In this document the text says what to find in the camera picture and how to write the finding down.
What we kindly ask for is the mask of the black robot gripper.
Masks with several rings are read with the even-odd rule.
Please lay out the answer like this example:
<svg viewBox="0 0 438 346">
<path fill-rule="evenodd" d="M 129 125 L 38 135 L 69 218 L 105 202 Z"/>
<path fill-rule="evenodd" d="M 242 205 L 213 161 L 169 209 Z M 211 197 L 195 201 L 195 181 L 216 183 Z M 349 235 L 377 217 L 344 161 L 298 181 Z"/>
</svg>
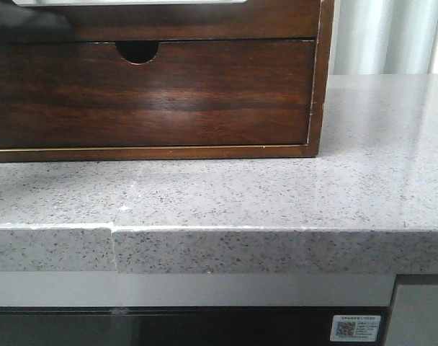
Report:
<svg viewBox="0 0 438 346">
<path fill-rule="evenodd" d="M 0 40 L 57 40 L 72 28 L 62 15 L 0 4 Z"/>
</svg>

